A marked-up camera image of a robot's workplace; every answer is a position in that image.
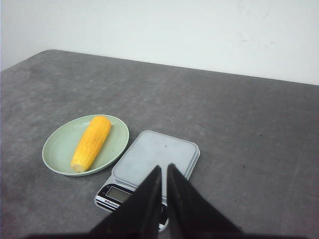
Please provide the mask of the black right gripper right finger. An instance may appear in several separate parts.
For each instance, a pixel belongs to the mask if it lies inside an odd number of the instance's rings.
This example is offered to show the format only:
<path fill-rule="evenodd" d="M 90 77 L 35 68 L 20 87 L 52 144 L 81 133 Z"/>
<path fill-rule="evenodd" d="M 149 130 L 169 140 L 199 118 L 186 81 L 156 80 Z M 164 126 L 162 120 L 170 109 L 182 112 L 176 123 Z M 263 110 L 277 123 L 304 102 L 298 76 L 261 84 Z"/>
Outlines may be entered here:
<path fill-rule="evenodd" d="M 243 232 L 209 204 L 174 164 L 167 168 L 167 206 L 173 239 L 235 239 Z"/>

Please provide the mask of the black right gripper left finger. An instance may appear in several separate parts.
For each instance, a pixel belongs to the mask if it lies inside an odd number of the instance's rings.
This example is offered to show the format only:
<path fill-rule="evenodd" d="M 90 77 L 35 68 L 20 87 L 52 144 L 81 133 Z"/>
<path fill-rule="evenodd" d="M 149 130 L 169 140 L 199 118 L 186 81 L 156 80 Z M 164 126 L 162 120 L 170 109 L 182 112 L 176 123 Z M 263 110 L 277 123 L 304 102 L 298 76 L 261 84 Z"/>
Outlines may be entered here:
<path fill-rule="evenodd" d="M 161 168 L 156 166 L 136 191 L 89 232 L 91 239 L 157 239 Z"/>

